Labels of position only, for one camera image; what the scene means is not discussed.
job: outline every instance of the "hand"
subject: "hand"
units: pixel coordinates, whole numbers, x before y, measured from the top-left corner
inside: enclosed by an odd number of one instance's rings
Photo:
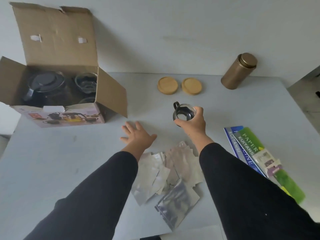
[[[128,137],[121,137],[120,139],[126,144],[134,143],[135,146],[145,150],[152,145],[157,135],[149,135],[138,121],[135,124],[137,129],[130,125],[129,122],[126,122],[125,126],[122,126],[122,130]]]
[[[196,114],[193,119],[189,121],[175,119],[176,125],[180,126],[184,132],[192,137],[196,134],[206,134],[206,122],[203,117],[203,108],[195,107]]]

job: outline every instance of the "green receipt book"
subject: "green receipt book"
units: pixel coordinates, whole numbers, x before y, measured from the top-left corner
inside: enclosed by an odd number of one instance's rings
[[[265,148],[262,142],[250,130],[245,127],[234,133],[235,139],[243,150],[250,156],[256,166],[268,177],[274,177],[281,188],[295,201],[300,204],[306,197],[300,187],[294,180],[283,170],[283,166],[279,159],[275,159],[271,153]]]

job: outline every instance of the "round coaster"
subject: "round coaster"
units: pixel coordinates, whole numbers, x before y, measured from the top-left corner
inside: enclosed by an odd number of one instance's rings
[[[178,90],[178,82],[173,77],[166,76],[158,81],[157,87],[163,94],[171,95]]]
[[[197,95],[202,91],[202,84],[194,77],[188,77],[181,83],[182,90],[189,95]]]

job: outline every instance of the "pile of packets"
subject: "pile of packets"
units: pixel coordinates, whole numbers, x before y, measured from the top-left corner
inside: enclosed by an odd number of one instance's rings
[[[131,192],[139,206],[165,194],[155,209],[174,230],[200,198],[192,187],[204,180],[199,157],[182,141],[165,153],[143,154]]]

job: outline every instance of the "blue cover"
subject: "blue cover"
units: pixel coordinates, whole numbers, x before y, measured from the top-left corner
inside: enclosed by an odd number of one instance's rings
[[[260,171],[260,169],[255,165],[252,159],[248,156],[248,154],[244,151],[244,149],[242,149],[242,147],[238,144],[237,140],[234,138],[233,134],[242,129],[243,129],[243,126],[233,126],[233,127],[224,128],[224,131],[226,133],[226,136],[228,137],[228,140],[230,142],[234,155],[237,158],[239,158],[241,161],[249,165],[252,169],[257,171],[261,175],[265,176],[264,173]]]

